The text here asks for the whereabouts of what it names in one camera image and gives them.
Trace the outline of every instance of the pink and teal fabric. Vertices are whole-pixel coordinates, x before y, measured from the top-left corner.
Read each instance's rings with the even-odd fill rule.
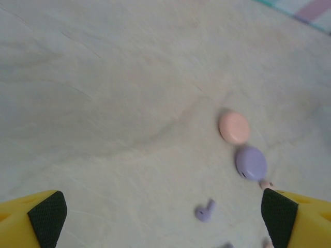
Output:
[[[331,35],[331,0],[256,0]]]

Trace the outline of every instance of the small purple object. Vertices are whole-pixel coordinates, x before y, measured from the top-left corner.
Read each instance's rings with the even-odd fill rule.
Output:
[[[252,181],[262,180],[267,173],[267,161],[255,147],[245,147],[237,153],[236,166],[239,174]]]
[[[195,209],[195,217],[199,221],[208,222],[212,216],[212,212],[215,209],[215,206],[216,202],[210,199],[206,208],[199,206]]]

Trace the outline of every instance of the white marble surface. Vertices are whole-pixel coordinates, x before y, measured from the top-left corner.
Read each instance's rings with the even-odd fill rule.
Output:
[[[325,34],[249,0],[1,0],[0,23],[0,200],[63,191],[58,248],[261,247],[226,108],[278,188],[331,200]]]

